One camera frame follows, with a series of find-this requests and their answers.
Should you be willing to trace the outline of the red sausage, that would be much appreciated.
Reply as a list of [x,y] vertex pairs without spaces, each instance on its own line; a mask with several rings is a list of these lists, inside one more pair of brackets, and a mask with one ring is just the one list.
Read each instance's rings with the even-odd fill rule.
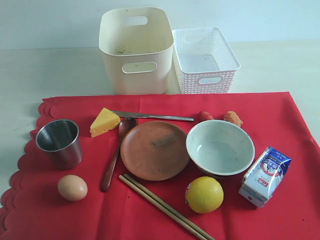
[[208,121],[208,120],[214,120],[214,117],[207,111],[201,110],[198,113],[198,118],[200,122]]

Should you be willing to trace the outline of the orange fried nugget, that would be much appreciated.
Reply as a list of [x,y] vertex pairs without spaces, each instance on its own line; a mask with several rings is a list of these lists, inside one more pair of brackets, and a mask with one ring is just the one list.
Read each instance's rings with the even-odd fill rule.
[[232,124],[235,124],[238,127],[241,127],[243,124],[243,121],[240,119],[240,117],[237,115],[234,111],[228,111],[223,116],[223,120],[230,122]]

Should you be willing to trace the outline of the yellow lemon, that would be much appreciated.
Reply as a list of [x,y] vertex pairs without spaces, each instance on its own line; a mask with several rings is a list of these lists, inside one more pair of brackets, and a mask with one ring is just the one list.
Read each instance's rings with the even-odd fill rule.
[[185,202],[198,214],[207,214],[219,208],[224,200],[221,184],[213,177],[201,176],[186,188]]

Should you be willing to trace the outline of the blue white milk carton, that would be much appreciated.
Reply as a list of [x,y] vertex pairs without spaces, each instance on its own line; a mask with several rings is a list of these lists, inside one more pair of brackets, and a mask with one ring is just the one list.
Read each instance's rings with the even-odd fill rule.
[[292,159],[268,146],[244,174],[238,193],[258,208],[271,199]]

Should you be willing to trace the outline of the brown wooden plate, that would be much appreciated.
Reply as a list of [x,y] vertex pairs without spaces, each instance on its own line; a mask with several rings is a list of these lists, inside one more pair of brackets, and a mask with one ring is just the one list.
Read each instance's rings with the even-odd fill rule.
[[187,134],[165,121],[135,126],[124,137],[120,156],[127,170],[147,181],[163,181],[179,174],[189,163]]

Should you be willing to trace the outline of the dark wooden spoon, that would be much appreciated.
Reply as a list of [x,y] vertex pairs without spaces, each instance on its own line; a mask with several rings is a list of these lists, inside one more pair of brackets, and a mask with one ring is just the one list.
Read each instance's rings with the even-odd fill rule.
[[117,163],[117,159],[120,153],[121,149],[121,144],[126,136],[126,134],[133,129],[137,125],[137,120],[133,117],[125,117],[124,119],[121,120],[118,126],[118,144],[117,144],[117,149],[115,151],[115,154],[108,166],[108,169],[104,175],[103,181],[101,183],[101,191],[106,192],[111,184],[113,172]]

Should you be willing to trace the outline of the silver table knife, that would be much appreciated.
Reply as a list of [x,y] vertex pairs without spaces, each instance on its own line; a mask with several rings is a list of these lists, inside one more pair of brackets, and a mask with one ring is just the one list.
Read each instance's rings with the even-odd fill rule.
[[194,121],[194,118],[192,118],[192,117],[146,114],[146,113],[126,112],[126,111],[116,111],[116,110],[111,110],[111,111],[122,118],[131,117],[131,118],[141,118],[141,119],[162,119],[162,120],[186,121],[186,122],[193,122]]

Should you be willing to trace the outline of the upper wooden chopstick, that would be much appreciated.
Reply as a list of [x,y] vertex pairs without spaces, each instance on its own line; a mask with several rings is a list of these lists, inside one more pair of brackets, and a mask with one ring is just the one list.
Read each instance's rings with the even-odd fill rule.
[[197,226],[195,223],[190,221],[188,218],[186,218],[184,215],[182,215],[180,212],[175,210],[173,207],[171,207],[168,203],[166,203],[164,200],[162,200],[160,197],[155,195],[153,192],[151,192],[149,189],[144,187],[142,184],[140,184],[137,180],[135,180],[133,177],[131,177],[129,174],[125,173],[123,175],[126,179],[128,179],[130,182],[132,182],[135,186],[137,186],[139,189],[141,189],[143,192],[148,194],[150,197],[152,197],[154,200],[156,200],[158,203],[160,203],[162,206],[164,206],[166,209],[168,209],[170,212],[175,214],[178,218],[183,220],[185,223],[187,223],[189,226],[191,226],[193,229],[195,229],[197,232],[199,232],[201,235],[203,235],[206,240],[214,240],[214,238],[209,235],[207,232],[205,232],[203,229],[201,229],[199,226]]

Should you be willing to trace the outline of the wooden chopstick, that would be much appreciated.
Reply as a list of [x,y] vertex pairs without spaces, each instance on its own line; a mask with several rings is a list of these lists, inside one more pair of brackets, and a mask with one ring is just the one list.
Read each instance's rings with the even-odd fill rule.
[[128,185],[131,189],[133,189],[135,192],[137,192],[139,195],[144,197],[147,201],[149,201],[151,204],[153,204],[155,207],[157,207],[159,210],[161,210],[163,213],[165,213],[167,216],[169,216],[172,220],[174,220],[176,223],[178,223],[180,226],[185,228],[188,232],[193,234],[195,237],[197,237],[199,240],[206,240],[206,238],[200,234],[198,231],[193,229],[190,225],[185,223],[183,220],[178,218],[175,214],[173,214],[171,211],[169,211],[167,208],[162,206],[159,202],[154,200],[152,197],[150,197],[147,193],[139,189],[137,186],[135,186],[131,181],[129,181],[127,178],[125,178],[123,175],[119,176],[119,179],[124,182],[126,185]]
[[171,207],[168,203],[166,203],[164,200],[162,200],[160,197],[155,195],[153,192],[151,192],[149,189],[144,187],[142,184],[140,184],[137,180],[135,180],[133,177],[131,177],[129,174],[125,173],[123,175],[126,179],[128,179],[130,182],[132,182],[135,186],[137,186],[139,189],[141,189],[143,192],[148,194],[150,197],[152,197],[154,200],[156,200],[158,203],[160,203],[162,206],[164,206],[166,209],[168,209],[170,212],[175,214],[178,218],[183,220],[185,223],[187,223],[189,226],[191,226],[193,229],[195,229],[197,232],[199,232],[201,235],[203,235],[206,240],[214,240],[214,238],[209,235],[207,232],[205,232],[203,229],[201,229],[199,226],[197,226],[195,223],[190,221],[188,218],[186,218],[184,215],[182,215],[180,212],[175,210],[173,207]]

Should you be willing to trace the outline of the white ceramic bowl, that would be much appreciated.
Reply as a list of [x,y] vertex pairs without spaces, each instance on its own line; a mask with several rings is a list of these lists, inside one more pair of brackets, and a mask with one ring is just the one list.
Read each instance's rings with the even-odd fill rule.
[[229,177],[247,170],[255,158],[251,137],[224,120],[206,120],[187,134],[186,149],[194,164],[205,174]]

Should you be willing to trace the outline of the lower wooden chopstick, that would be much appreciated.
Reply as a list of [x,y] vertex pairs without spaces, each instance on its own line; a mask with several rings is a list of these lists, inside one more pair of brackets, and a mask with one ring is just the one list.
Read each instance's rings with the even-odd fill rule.
[[163,213],[165,213],[167,216],[169,216],[172,220],[174,220],[176,223],[178,223],[180,226],[185,228],[188,232],[193,234],[195,237],[197,237],[199,240],[206,240],[206,238],[200,234],[198,231],[193,229],[190,225],[185,223],[183,220],[178,218],[175,214],[173,214],[171,211],[169,211],[167,208],[162,206],[159,202],[154,200],[152,197],[150,197],[147,193],[139,189],[137,186],[135,186],[131,181],[129,181],[127,178],[125,178],[123,175],[119,176],[119,179],[124,182],[126,185],[128,185],[131,189],[133,189],[135,192],[137,192],[139,195],[144,197],[147,201],[149,201],[151,204],[153,204],[155,207],[157,207],[159,210],[161,210]]

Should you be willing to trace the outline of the white woven plastic basket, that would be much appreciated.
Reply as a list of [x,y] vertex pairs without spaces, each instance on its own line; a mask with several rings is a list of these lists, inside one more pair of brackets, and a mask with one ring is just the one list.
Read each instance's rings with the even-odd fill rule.
[[217,27],[172,31],[173,64],[182,94],[228,93],[241,65]]

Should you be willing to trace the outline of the cream plastic tub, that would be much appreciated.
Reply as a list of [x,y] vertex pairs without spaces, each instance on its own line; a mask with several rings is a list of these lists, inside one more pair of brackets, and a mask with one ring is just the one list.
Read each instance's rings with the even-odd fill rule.
[[106,12],[100,21],[98,46],[115,94],[167,91],[174,39],[162,9],[132,7]]

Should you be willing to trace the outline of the red scalloped table cloth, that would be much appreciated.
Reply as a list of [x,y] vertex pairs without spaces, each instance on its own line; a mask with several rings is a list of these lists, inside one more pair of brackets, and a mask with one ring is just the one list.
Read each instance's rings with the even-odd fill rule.
[[260,155],[268,146],[291,163],[273,197],[256,208],[239,195],[242,175],[220,180],[224,201],[215,211],[197,214],[185,203],[188,184],[202,172],[190,162],[177,176],[142,184],[217,240],[317,240],[320,237],[320,148],[288,92],[62,96],[43,100],[36,127],[56,119],[79,126],[83,160],[70,171],[83,178],[87,196],[63,199],[57,183],[66,175],[55,168],[34,140],[24,148],[11,189],[2,198],[3,240],[192,240],[194,236],[130,189],[118,162],[110,188],[100,182],[117,147],[117,132],[92,138],[90,126],[102,108],[144,114],[196,117],[200,110],[222,119],[235,111]]

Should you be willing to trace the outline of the stainless steel cup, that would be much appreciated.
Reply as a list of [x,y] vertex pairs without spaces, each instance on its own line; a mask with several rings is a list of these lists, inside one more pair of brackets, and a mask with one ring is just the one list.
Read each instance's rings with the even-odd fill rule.
[[83,159],[79,133],[79,127],[74,121],[57,119],[38,131],[35,142],[57,169],[70,170],[77,167]]

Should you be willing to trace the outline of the brown egg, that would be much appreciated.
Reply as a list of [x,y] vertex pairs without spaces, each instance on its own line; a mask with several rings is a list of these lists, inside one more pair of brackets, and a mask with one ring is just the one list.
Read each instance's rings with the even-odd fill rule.
[[57,189],[64,199],[71,202],[84,199],[88,193],[86,182],[81,177],[74,174],[63,176],[58,181]]

